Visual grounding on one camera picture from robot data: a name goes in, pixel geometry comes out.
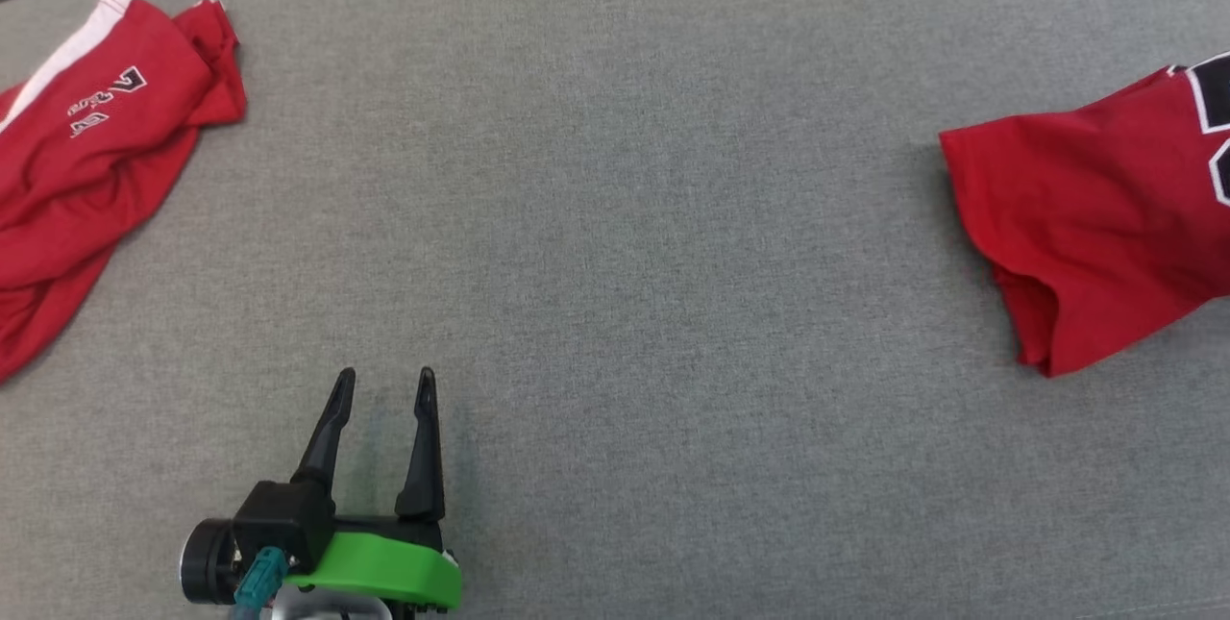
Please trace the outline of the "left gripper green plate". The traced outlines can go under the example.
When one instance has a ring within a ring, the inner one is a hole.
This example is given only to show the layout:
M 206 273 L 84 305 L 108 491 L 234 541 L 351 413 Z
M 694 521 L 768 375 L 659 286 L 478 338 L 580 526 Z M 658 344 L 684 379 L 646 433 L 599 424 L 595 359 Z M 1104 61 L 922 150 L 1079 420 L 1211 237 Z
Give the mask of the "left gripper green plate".
M 292 483 L 332 496 L 341 432 L 351 422 L 357 374 L 343 367 Z M 283 584 L 285 614 L 448 614 L 460 606 L 464 578 L 442 536 L 446 513 L 435 376 L 422 367 L 413 402 L 416 432 L 396 515 L 341 515 L 311 572 Z

